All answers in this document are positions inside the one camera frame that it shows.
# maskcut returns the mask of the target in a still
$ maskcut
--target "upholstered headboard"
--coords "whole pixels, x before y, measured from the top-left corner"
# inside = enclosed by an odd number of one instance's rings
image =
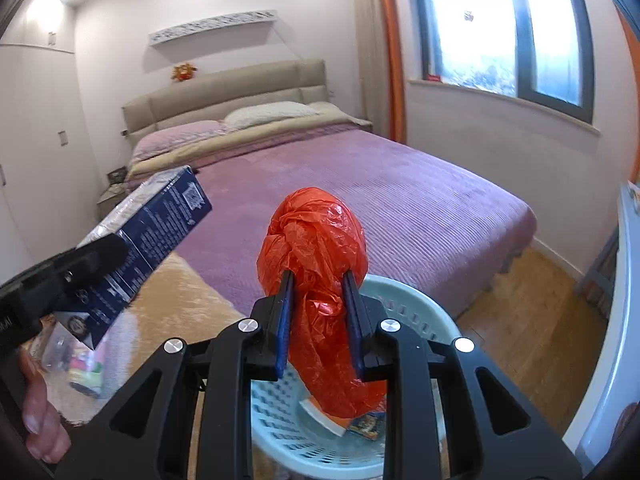
[[[328,101],[324,61],[278,61],[199,75],[122,107],[133,146],[148,134],[195,121],[224,119],[245,106]]]

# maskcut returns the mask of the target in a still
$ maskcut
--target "nightstand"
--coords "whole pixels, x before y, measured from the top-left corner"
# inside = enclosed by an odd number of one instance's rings
[[[124,184],[113,184],[98,200],[98,217],[102,220],[127,197]]]

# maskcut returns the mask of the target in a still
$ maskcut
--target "white floating shelf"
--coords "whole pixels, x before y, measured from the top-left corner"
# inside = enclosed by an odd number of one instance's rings
[[[235,14],[225,14],[223,16],[214,16],[205,18],[197,22],[183,23],[175,25],[175,27],[164,28],[149,35],[149,45],[157,45],[167,41],[176,40],[205,32],[206,30],[214,30],[216,28],[233,27],[235,25],[244,25],[245,23],[261,23],[274,22],[278,19],[276,10],[251,10],[249,12],[236,12]]]

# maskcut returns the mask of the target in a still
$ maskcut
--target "window frame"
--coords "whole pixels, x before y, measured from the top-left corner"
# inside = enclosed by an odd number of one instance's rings
[[[580,105],[574,105],[534,89],[537,70],[529,0],[512,1],[516,22],[516,97],[552,108],[585,123],[593,123],[595,86],[593,38],[585,1],[571,0],[578,35]],[[426,80],[433,73],[442,74],[442,52],[440,49],[434,48],[434,59],[431,59],[431,43],[439,42],[432,6],[427,5],[426,0],[417,0],[417,13],[422,51],[422,77]]]

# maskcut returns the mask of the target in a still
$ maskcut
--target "white pillow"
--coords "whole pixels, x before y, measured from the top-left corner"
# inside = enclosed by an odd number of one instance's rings
[[[318,115],[320,112],[313,108],[295,103],[293,101],[281,101],[265,105],[247,106],[238,108],[226,116],[223,123],[228,131],[244,130],[258,124],[267,124],[273,121],[291,119],[294,117],[308,117]]]

